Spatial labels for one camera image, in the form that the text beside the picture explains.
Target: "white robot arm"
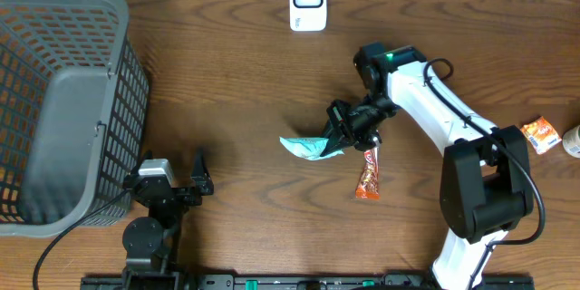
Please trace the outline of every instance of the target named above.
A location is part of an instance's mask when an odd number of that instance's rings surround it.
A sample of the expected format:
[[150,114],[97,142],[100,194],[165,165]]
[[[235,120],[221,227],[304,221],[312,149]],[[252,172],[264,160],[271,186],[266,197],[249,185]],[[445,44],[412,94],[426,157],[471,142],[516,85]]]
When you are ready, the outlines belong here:
[[[413,62],[400,66],[396,72],[389,73],[387,90],[394,103],[410,114],[433,140],[443,155],[443,151],[457,140],[475,140],[481,137],[477,131],[465,125],[455,113],[444,105],[425,85],[423,68],[426,63]],[[484,128],[489,133],[496,127],[491,121],[477,115],[463,103],[429,68],[428,76],[440,94],[458,108],[464,115]],[[470,244],[468,240],[456,236],[449,230],[440,256],[432,266],[432,272],[443,289],[465,290],[469,278],[486,250],[486,244],[492,240],[501,240],[508,234],[499,230],[484,236],[479,242]],[[481,282],[481,272],[476,276],[473,285]]]
[[[463,119],[468,117],[504,141],[529,170],[526,141],[517,128],[500,130],[476,114],[429,68],[430,85],[464,116],[461,119],[428,87],[426,64],[426,58],[413,47],[386,52],[374,43],[361,48],[354,65],[369,95],[353,108],[343,101],[334,101],[328,108],[323,137],[329,140],[322,156],[349,146],[373,148],[381,141],[378,124],[398,109],[408,112],[443,155],[440,205],[449,232],[431,271],[439,287],[465,290],[481,282],[487,259],[477,274],[475,271],[489,242],[503,239],[520,218],[531,213],[533,197],[509,160]],[[484,182],[480,165],[486,163],[498,166],[498,172]]]

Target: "wooden table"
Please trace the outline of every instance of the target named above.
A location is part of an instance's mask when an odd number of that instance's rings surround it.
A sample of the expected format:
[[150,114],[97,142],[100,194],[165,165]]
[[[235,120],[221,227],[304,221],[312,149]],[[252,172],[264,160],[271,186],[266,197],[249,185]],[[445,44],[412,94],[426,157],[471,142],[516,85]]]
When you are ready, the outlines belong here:
[[[426,269],[447,226],[441,156],[404,112],[381,126],[381,200],[354,200],[363,155],[311,162],[278,137],[316,135],[333,99],[365,94],[358,47],[414,44],[456,66],[448,86],[499,126],[544,115],[560,134],[580,123],[580,0],[328,0],[320,33],[293,33],[288,0],[127,0],[130,39],[152,76],[145,148],[187,179],[204,148],[216,195],[188,213],[180,262],[239,274],[381,274]],[[530,273],[537,289],[580,286],[580,160],[529,148],[547,207],[533,245],[501,247],[487,272]],[[42,289],[78,288],[124,267],[121,234],[73,231],[40,274]],[[510,238],[525,237],[537,215]],[[0,287],[30,288],[50,239],[0,239]]]

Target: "teal plastic wrapper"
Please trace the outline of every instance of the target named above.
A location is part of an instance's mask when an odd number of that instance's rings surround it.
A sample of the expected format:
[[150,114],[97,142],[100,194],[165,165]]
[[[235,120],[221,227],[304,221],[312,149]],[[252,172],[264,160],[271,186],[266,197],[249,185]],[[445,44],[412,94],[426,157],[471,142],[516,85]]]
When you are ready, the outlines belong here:
[[307,160],[324,160],[339,154],[344,154],[341,150],[338,150],[324,157],[320,157],[320,153],[323,152],[324,148],[326,147],[326,143],[328,142],[328,139],[321,137],[292,139],[285,139],[280,137],[280,142],[292,154],[296,155],[298,158]]

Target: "candy bar wrapper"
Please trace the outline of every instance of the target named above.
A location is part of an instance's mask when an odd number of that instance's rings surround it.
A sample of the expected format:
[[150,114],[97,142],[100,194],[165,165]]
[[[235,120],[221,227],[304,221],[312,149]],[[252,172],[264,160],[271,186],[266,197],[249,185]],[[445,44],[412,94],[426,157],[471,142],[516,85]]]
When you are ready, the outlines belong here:
[[364,169],[356,188],[357,198],[379,199],[379,151],[378,147],[364,152]]
[[544,117],[524,125],[521,130],[526,135],[527,140],[532,143],[537,154],[546,153],[562,141],[557,131]]

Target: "gray plastic basket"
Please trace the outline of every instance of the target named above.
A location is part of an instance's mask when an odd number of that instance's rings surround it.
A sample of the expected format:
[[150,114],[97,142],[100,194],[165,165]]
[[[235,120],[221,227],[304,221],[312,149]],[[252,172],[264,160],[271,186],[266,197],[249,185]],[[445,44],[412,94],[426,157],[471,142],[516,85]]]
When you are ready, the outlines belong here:
[[124,0],[0,0],[0,236],[57,234],[121,193],[149,94],[128,20]]

